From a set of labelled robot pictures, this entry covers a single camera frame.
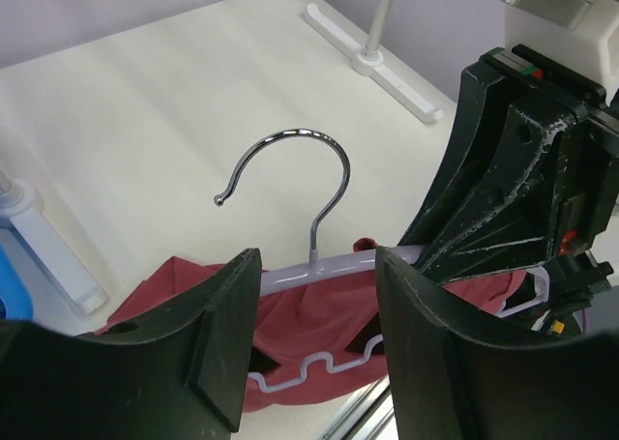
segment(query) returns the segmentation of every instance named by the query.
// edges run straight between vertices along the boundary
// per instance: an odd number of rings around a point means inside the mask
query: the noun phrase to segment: hanger
[[[341,182],[336,194],[329,200],[327,205],[318,213],[318,216],[311,223],[309,230],[309,260],[304,264],[297,264],[288,268],[279,269],[276,271],[269,271],[262,273],[260,282],[260,296],[264,297],[273,293],[281,292],[282,290],[288,290],[291,288],[307,285],[309,283],[318,282],[326,279],[339,278],[342,276],[348,276],[351,274],[361,273],[363,271],[372,271],[375,269],[376,264],[376,250],[370,249],[366,251],[359,251],[355,253],[349,253],[341,256],[335,256],[332,258],[318,259],[318,226],[325,217],[334,209],[338,202],[344,196],[346,189],[348,188],[348,182],[350,181],[350,160],[344,152],[343,148],[329,135],[319,131],[313,131],[308,129],[289,129],[286,131],[280,131],[272,133],[271,135],[257,141],[253,144],[247,152],[239,159],[232,171],[232,175],[228,182],[225,191],[215,196],[214,201],[217,206],[223,206],[225,200],[227,200],[239,183],[243,170],[247,167],[250,160],[255,157],[261,150],[264,150],[269,145],[273,145],[279,141],[293,137],[307,137],[318,140],[325,143],[332,148],[336,154],[338,154],[343,168]],[[424,250],[423,246],[400,246],[390,249],[395,254],[400,256],[408,264],[415,264],[417,258]],[[502,309],[499,312],[499,317],[507,317],[513,313],[520,312],[524,309],[533,307],[539,303],[547,301],[548,289],[549,289],[549,277],[544,268],[534,268],[528,270],[530,274],[535,276],[535,290],[536,297],[527,302],[526,304],[519,305],[518,307]],[[265,394],[271,394],[279,392],[297,385],[301,385],[308,378],[308,367],[317,361],[324,361],[327,372],[335,374],[338,372],[344,372],[353,367],[359,367],[364,365],[371,357],[373,348],[383,341],[382,334],[372,337],[366,343],[364,354],[357,360],[344,363],[341,365],[334,364],[334,357],[331,353],[321,351],[307,356],[302,362],[300,367],[300,375],[295,379],[291,379],[277,385],[269,386],[266,383],[266,379],[259,372],[250,372],[248,378],[255,380],[258,383],[258,388]]]

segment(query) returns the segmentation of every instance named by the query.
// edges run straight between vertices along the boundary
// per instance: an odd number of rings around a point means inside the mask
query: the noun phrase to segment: chrome hook
[[[290,129],[287,131],[273,133],[256,142],[247,152],[245,152],[239,162],[236,163],[236,166],[232,171],[232,176],[230,177],[230,182],[228,182],[228,187],[225,188],[223,193],[215,196],[215,204],[217,206],[222,206],[225,200],[227,200],[232,193],[234,193],[236,186],[239,183],[239,179],[241,178],[241,173],[253,157],[269,145],[290,137],[309,137],[326,143],[338,154],[343,167],[343,174],[341,177],[341,182],[339,183],[338,191],[311,223],[311,229],[309,231],[309,263],[313,263],[318,257],[318,225],[341,200],[346,192],[346,189],[348,188],[348,182],[350,181],[350,160],[348,159],[348,156],[346,155],[346,152],[344,152],[343,148],[341,148],[341,146],[326,133],[311,131],[308,129]]]

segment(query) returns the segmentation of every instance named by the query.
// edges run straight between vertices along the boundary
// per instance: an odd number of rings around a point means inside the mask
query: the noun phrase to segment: blue plastic object
[[[0,247],[0,318],[32,319],[32,315],[30,295],[11,260]]]

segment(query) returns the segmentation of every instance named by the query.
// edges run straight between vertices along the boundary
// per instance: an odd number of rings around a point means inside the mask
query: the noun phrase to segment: gray wall
[[[326,0],[368,31],[378,0]],[[496,0],[395,0],[384,45],[452,99],[461,71],[505,43]]]
[[[220,0],[0,0],[0,68]]]

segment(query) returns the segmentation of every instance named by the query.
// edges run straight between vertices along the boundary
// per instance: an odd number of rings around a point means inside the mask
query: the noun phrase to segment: red cloth
[[[355,243],[355,251],[375,249],[372,239]],[[168,259],[108,319],[109,327],[154,308],[212,276],[221,265],[199,266],[181,258]],[[522,284],[525,272],[462,280],[445,288],[467,302],[496,313]],[[300,375],[301,362],[319,351],[333,354],[336,365],[360,358],[346,351],[351,341],[378,313],[375,274],[367,271],[342,278],[322,280],[260,299],[253,345],[279,364],[264,374],[268,385]],[[263,394],[249,379],[244,411],[270,404],[302,405],[349,394],[387,375],[385,357],[375,355],[361,367],[330,374],[323,362],[309,366],[303,384],[273,394]]]

